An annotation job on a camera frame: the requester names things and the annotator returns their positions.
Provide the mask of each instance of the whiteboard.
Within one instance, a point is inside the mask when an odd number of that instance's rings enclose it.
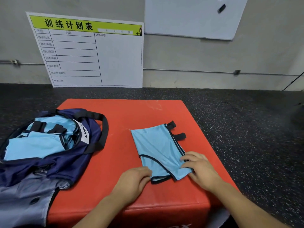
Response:
[[[147,34],[232,40],[247,0],[145,0]]]
[[[53,87],[142,87],[142,22],[26,14]]]

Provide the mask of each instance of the black grommet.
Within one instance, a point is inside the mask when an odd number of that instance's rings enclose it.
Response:
[[[30,205],[33,205],[33,204],[35,204],[36,202],[38,202],[39,201],[39,197],[37,197],[37,198],[34,198],[32,201],[30,201]]]

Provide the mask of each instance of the red padded surface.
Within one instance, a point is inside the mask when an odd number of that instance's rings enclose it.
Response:
[[[177,125],[172,133],[184,132],[187,136],[179,142],[183,149],[206,155],[218,174],[237,188],[182,101],[67,99],[58,109],[66,108],[104,114],[109,133],[105,148],[93,155],[78,183],[58,193],[48,214],[49,224],[72,227],[111,192],[122,172],[141,166],[130,130],[172,120]],[[115,218],[112,226],[167,228],[192,224],[190,228],[203,227],[210,209],[220,206],[212,194],[200,189],[189,177],[157,185],[148,183],[139,198]]]

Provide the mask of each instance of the gray wall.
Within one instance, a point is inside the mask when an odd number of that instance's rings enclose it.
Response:
[[[0,59],[43,63],[25,11],[144,21],[144,0],[0,0]],[[304,0],[248,0],[232,42],[144,36],[144,68],[297,75],[304,53]],[[282,89],[294,76],[144,71],[144,86]],[[304,89],[304,82],[296,89]],[[0,65],[0,82],[50,83],[45,67]]]

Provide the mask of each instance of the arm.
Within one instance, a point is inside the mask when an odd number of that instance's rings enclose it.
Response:
[[[224,182],[203,154],[190,151],[181,157],[181,160],[189,160],[181,167],[194,169],[195,173],[190,173],[189,176],[222,202],[240,228],[288,227],[255,205],[232,185]]]
[[[73,228],[106,228],[113,218],[125,206],[132,203],[141,194],[150,181],[152,171],[147,167],[138,167],[124,172],[111,194],[106,196]]]

